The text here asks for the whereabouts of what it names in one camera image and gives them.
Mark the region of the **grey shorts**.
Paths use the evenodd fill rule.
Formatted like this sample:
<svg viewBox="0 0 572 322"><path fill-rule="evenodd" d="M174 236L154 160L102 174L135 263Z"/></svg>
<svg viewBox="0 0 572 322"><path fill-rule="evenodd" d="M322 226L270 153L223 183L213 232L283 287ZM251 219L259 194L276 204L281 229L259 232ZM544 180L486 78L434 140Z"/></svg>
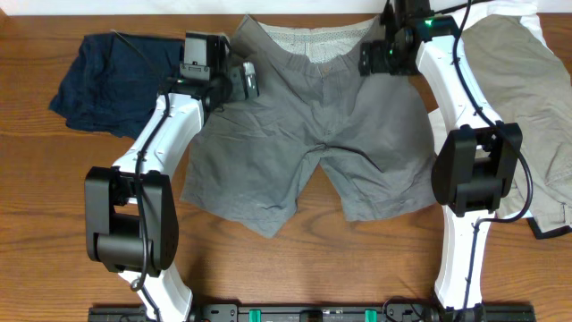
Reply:
<svg viewBox="0 0 572 322"><path fill-rule="evenodd" d="M361 45L383 34L377 19L292 29L245 17L231 46L255 66L259 95L209 116L181 199L268 238L296 213L316 168L349 221L432 205L433 133L421 97L405 77L358 71Z"/></svg>

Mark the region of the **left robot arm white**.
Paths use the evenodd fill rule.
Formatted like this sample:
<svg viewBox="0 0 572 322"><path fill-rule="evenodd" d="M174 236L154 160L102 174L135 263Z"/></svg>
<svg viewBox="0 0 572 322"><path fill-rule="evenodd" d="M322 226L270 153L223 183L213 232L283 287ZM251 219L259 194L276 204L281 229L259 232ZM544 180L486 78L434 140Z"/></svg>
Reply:
<svg viewBox="0 0 572 322"><path fill-rule="evenodd" d="M193 293L174 263L179 225L172 176L209 115L258 97L254 65L227 63L224 34L187 33L179 72L160 76L156 107L131 148L86 175L88 257L129 283L138 307L93 307L91 321L191 321Z"/></svg>

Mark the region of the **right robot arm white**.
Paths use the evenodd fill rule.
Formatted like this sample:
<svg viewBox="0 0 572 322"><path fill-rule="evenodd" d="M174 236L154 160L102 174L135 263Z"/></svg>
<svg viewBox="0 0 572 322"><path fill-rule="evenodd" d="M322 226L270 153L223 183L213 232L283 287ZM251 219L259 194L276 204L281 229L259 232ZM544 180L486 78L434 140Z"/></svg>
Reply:
<svg viewBox="0 0 572 322"><path fill-rule="evenodd" d="M446 139L431 172L443 207L442 262L434 284L443 320L484 316L481 271L490 227L521 163L522 131L505 123L484 97L467 61L465 27L434 12L427 1L388 1L381 40L359 49L363 76L422 75L440 108Z"/></svg>

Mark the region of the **white garment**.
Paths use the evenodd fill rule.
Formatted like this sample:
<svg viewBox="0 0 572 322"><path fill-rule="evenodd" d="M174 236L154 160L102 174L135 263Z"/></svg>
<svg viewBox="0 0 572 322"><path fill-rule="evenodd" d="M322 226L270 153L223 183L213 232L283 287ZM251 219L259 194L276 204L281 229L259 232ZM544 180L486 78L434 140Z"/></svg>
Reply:
<svg viewBox="0 0 572 322"><path fill-rule="evenodd" d="M540 18L538 16L537 1L495 0L490 2L483 2L480 4L478 4L476 1L473 1L465 27L472 27L480 20L491 15L518 17L519 23L528 29L530 33L551 52L551 50L547 47L546 41L543 37L543 30L541 27ZM432 111L428 114L428 116L433 131L434 152L438 154L441 151L447 136L445 122L443 120L440 108Z"/></svg>

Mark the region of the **navy blue folded garment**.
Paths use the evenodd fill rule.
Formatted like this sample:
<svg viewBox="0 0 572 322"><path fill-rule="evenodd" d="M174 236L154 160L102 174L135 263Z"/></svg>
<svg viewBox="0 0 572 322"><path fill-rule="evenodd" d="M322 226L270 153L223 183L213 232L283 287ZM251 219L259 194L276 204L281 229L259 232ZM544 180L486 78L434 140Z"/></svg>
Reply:
<svg viewBox="0 0 572 322"><path fill-rule="evenodd" d="M176 38L87 35L48 108L73 130L135 140L156 108L159 83L178 72L182 47Z"/></svg>

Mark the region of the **khaki shorts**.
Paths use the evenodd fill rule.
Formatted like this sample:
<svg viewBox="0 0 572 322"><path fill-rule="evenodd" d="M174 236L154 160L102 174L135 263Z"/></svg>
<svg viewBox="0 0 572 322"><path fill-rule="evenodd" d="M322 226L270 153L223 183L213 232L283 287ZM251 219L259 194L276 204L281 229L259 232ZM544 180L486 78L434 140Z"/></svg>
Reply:
<svg viewBox="0 0 572 322"><path fill-rule="evenodd" d="M571 84L560 59L518 17L491 15L462 34L468 63L489 104L523 133L534 181L538 238L571 230Z"/></svg>

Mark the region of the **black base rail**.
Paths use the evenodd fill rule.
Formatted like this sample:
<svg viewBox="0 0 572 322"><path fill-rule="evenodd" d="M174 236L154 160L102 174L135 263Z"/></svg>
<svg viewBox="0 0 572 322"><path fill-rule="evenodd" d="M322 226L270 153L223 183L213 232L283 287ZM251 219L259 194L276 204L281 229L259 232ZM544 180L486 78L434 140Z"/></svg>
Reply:
<svg viewBox="0 0 572 322"><path fill-rule="evenodd" d="M439 322L453 321L458 312L419 303L390 302L382 307L246 307L213 304L193 309L189 322ZM475 322L535 322L530 305L484 305L465 311Z"/></svg>

